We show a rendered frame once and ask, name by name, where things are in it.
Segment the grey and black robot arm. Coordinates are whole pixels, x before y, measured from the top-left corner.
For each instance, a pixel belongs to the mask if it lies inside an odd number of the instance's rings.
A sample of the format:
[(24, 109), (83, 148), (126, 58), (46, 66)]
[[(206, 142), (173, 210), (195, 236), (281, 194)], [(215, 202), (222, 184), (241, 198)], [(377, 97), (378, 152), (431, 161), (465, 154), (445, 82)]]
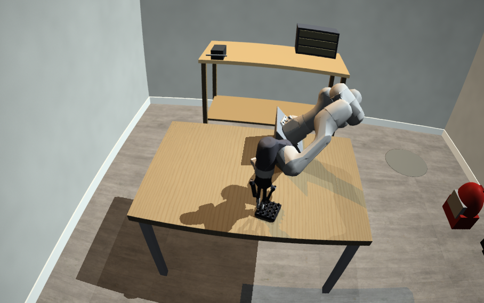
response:
[[(361, 100), (360, 92), (356, 89), (349, 90), (344, 83), (320, 90), (313, 109), (301, 116), (285, 115), (281, 120), (288, 140), (264, 137), (259, 141), (256, 157), (251, 158), (255, 174), (259, 178), (270, 179), (274, 174), (275, 164), (279, 163), (285, 175), (299, 175), (330, 143), (338, 128), (362, 122), (365, 114), (360, 107)], [(316, 133), (314, 141), (298, 153), (292, 143), (299, 145), (313, 130)]]

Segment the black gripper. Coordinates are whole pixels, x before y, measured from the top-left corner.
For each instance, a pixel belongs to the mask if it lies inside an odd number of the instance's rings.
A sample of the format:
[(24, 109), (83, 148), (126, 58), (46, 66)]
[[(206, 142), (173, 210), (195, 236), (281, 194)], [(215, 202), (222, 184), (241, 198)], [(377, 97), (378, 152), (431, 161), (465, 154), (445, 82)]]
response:
[[(259, 178), (257, 175), (255, 175), (255, 180), (251, 179), (249, 184), (251, 185), (251, 189), (252, 189), (252, 194), (253, 194), (253, 197), (256, 197), (256, 208), (259, 207), (260, 205), (260, 193), (261, 193), (261, 189), (263, 189), (263, 198), (262, 198), (262, 205), (261, 205), (261, 210), (263, 210), (263, 207), (264, 207), (264, 204), (265, 204), (265, 201), (268, 201), (272, 192), (275, 191), (276, 189), (276, 186), (273, 186), (272, 185), (272, 182), (271, 182), (271, 179), (272, 177), (269, 179), (262, 179), (262, 178)], [(256, 187), (255, 187), (255, 184), (257, 185), (257, 192), (256, 192)], [(267, 189), (270, 187), (270, 192), (267, 196)]]

